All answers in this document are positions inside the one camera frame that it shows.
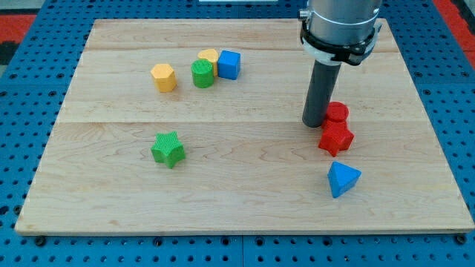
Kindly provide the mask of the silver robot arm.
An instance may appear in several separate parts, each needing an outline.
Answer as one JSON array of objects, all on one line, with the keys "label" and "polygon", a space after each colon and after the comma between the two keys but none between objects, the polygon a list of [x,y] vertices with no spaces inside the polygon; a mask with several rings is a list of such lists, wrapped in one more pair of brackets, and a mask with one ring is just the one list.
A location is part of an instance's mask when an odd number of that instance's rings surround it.
[{"label": "silver robot arm", "polygon": [[316,62],[360,65],[376,46],[381,0],[308,0],[298,11],[300,40]]}]

